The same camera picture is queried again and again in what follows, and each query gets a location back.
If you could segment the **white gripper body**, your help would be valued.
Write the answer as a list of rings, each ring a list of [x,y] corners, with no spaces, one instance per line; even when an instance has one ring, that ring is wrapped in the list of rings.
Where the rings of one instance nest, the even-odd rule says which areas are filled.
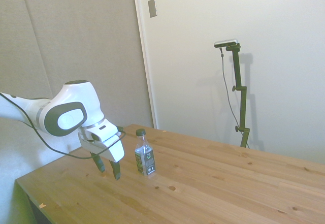
[[[111,132],[99,130],[78,131],[81,146],[90,152],[99,154],[104,158],[118,162],[124,157],[124,149],[120,138]]]

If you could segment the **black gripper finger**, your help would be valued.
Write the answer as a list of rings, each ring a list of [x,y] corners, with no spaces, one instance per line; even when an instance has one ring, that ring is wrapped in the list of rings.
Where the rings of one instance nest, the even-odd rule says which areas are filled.
[[[105,165],[104,165],[101,157],[93,152],[91,152],[90,154],[91,154],[91,157],[92,157],[94,163],[96,164],[97,168],[99,169],[99,171],[101,173],[103,173],[105,171]]]
[[[112,167],[113,175],[116,180],[119,180],[121,177],[121,172],[120,172],[120,163],[119,162],[114,162],[114,161],[109,161],[110,165]]]

